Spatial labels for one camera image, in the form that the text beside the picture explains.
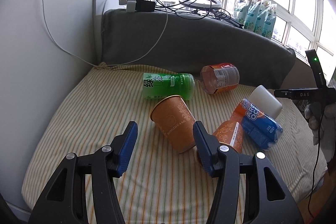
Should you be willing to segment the gloved right hand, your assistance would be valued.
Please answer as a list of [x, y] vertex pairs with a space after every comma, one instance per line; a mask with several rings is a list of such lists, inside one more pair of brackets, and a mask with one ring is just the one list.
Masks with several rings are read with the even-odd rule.
[[335, 103], [325, 107], [322, 120], [313, 115], [311, 104], [307, 105], [304, 111], [304, 116], [313, 133], [313, 144], [320, 144], [326, 162], [330, 162], [335, 154], [335, 114]]

